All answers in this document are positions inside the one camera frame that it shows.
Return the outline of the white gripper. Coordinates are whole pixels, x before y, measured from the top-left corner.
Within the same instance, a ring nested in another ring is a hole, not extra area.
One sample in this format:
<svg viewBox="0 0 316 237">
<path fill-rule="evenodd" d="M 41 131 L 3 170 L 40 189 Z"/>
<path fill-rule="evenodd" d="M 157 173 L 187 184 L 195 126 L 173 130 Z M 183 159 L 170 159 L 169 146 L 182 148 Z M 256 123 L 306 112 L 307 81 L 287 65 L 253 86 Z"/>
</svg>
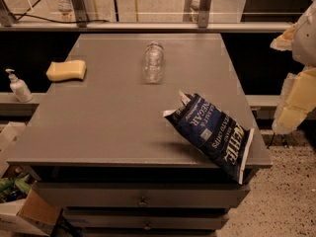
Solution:
<svg viewBox="0 0 316 237">
<path fill-rule="evenodd" d="M 270 48 L 292 50 L 293 59 L 307 65 L 298 74 L 287 74 L 276 107 L 272 129 L 276 134 L 289 134 L 316 108 L 316 1 Z"/>
</svg>

